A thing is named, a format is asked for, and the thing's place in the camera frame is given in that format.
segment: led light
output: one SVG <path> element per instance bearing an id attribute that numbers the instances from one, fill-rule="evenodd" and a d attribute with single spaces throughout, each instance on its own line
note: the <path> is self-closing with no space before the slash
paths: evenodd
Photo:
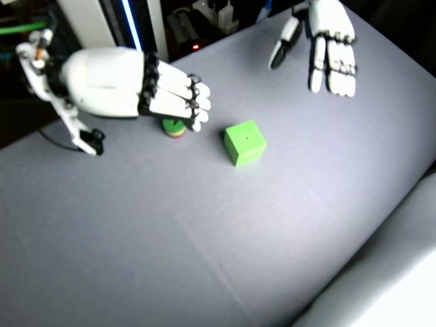
<path id="1" fill-rule="evenodd" d="M 124 12 L 127 17 L 127 21 L 129 23 L 131 36 L 134 38 L 135 48 L 136 50 L 141 51 L 141 43 L 139 42 L 138 33 L 136 32 L 134 17 L 131 15 L 129 0 L 121 0 L 123 2 Z"/>

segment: tabletop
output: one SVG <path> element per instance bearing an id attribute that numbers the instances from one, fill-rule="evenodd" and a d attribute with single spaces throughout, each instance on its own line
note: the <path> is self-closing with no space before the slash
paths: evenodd
<path id="1" fill-rule="evenodd" d="M 0 151 L 2 326 L 285 326 L 331 280 L 436 159 L 436 80 L 349 12 L 356 96 L 312 94 L 304 36 L 267 67 L 289 16 L 175 64 L 212 91 L 198 134 L 84 115 L 102 157 Z M 268 147 L 235 168 L 222 131 L 251 119 Z"/>

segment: green cube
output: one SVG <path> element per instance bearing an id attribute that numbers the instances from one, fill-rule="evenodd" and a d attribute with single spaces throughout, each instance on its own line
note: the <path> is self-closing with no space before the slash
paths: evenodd
<path id="1" fill-rule="evenodd" d="M 254 121 L 226 128 L 224 144 L 236 167 L 259 158 L 266 148 L 266 141 Z"/>

